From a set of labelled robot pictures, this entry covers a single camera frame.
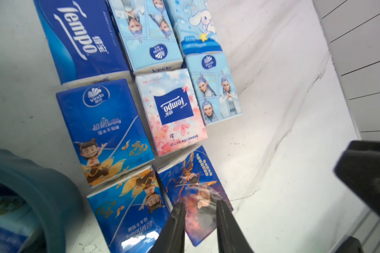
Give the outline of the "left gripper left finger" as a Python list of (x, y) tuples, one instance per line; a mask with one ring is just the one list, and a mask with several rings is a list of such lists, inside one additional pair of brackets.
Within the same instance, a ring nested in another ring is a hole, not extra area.
[(185, 252), (185, 216), (186, 209), (184, 204), (182, 202), (177, 203), (150, 253)]

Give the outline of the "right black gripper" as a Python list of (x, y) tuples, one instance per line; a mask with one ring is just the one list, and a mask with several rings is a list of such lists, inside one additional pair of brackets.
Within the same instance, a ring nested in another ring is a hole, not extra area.
[(352, 141), (334, 173), (380, 217), (380, 141)]

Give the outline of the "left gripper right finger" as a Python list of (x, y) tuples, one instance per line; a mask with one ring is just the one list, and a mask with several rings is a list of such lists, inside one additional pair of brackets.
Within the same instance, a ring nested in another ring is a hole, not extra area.
[(220, 253), (253, 253), (227, 203), (217, 202), (217, 241)]

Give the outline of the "dark purple anime tissue pack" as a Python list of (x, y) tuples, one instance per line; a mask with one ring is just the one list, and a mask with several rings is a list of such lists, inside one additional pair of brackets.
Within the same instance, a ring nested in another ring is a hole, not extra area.
[(216, 229), (218, 201), (226, 202), (229, 210), (233, 211), (202, 145), (182, 152), (157, 169), (157, 178), (173, 206), (179, 202), (184, 204), (185, 231), (195, 247)]

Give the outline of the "blue orange Vinda tissue pack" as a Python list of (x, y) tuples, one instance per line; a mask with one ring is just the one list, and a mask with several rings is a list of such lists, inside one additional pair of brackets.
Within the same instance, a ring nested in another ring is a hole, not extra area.
[(56, 98), (89, 187), (154, 160), (125, 79), (65, 90)]

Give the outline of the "pink white Tempo tissue pack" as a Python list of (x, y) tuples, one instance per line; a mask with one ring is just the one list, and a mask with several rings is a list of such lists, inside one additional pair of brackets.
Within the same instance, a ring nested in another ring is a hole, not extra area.
[(138, 75), (135, 82), (159, 157), (208, 138), (188, 69)]

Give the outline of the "light blue figures tissue pack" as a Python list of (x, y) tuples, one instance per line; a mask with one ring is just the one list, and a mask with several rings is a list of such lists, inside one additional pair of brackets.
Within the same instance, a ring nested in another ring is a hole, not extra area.
[(185, 59), (205, 125), (242, 114), (239, 96), (224, 53), (190, 55)]

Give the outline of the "light blue Vinda tissue pack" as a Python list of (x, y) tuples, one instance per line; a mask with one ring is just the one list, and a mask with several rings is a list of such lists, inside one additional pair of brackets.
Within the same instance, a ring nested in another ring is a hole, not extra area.
[(183, 57), (162, 0), (107, 2), (134, 76), (177, 70)]

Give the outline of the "dark blue Tempo tissue pack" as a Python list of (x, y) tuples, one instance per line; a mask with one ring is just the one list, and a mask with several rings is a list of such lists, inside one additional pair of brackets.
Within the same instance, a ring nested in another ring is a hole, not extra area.
[(132, 79), (106, 1), (34, 1), (63, 86)]

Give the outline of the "light blue cartoon tissue pack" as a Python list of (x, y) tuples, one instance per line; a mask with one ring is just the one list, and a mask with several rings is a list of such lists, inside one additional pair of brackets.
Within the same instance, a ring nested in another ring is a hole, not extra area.
[(184, 58), (222, 52), (206, 0), (166, 0), (164, 4)]

